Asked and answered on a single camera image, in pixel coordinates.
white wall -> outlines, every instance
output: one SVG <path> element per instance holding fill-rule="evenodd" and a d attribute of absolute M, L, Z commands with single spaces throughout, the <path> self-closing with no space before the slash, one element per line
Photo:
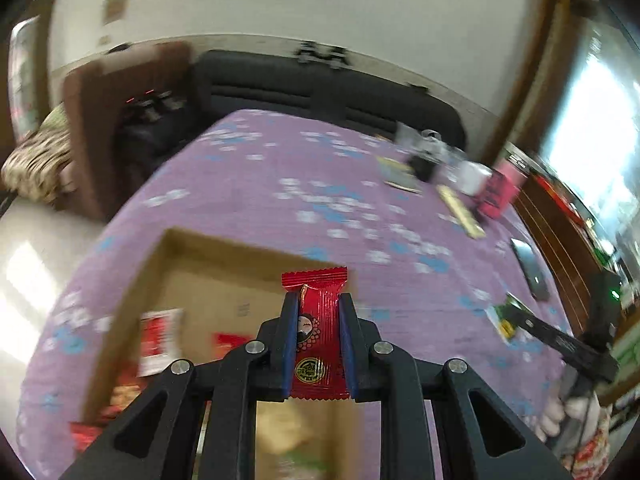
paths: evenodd
<path fill-rule="evenodd" d="M 110 45 L 189 34 L 259 34 L 335 44 L 435 80 L 499 114 L 520 59 L 527 0 L 57 0 L 50 69 Z"/>

purple tablecloth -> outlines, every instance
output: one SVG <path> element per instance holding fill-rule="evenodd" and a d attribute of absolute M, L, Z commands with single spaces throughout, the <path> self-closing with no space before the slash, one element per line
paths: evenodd
<path fill-rule="evenodd" d="M 528 422 L 540 412 L 558 354 L 534 340 L 508 347 L 484 309 L 510 291 L 568 330 L 552 277 L 538 303 L 509 247 L 534 245 L 513 209 L 468 238 L 432 186 L 411 194 L 380 181 L 376 155 L 396 147 L 352 130 L 261 110 L 212 126 L 166 163 L 108 225 L 46 323 L 22 386 L 17 439 L 34 476 L 72 462 L 68 421 L 111 316 L 136 270 L 171 226 L 347 265 L 358 314 L 383 338 L 433 362 L 459 356 Z M 378 478 L 379 415 L 366 409 L 362 478 Z"/>

brown armchair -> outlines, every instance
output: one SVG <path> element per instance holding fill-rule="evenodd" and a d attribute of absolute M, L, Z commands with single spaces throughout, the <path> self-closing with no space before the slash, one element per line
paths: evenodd
<path fill-rule="evenodd" d="M 191 46 L 184 41 L 134 45 L 90 61 L 63 83 L 69 120 L 73 192 L 56 202 L 92 219 L 109 221 L 129 198 L 113 158 L 113 135 L 125 102 L 149 90 L 184 84 Z"/>

white cup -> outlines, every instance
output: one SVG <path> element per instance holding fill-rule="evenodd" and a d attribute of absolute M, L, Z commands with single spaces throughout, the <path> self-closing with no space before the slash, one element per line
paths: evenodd
<path fill-rule="evenodd" d="M 456 171 L 458 182 L 456 187 L 460 193 L 475 196 L 478 194 L 486 180 L 491 176 L 492 171 L 478 162 L 464 160 L 460 163 Z"/>

pink bottle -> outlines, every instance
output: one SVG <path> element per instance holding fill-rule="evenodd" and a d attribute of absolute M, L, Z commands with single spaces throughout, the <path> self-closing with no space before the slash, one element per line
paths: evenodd
<path fill-rule="evenodd" d="M 478 211 L 489 218 L 500 218 L 526 179 L 527 167 L 521 158 L 509 155 L 500 160 L 477 196 Z"/>

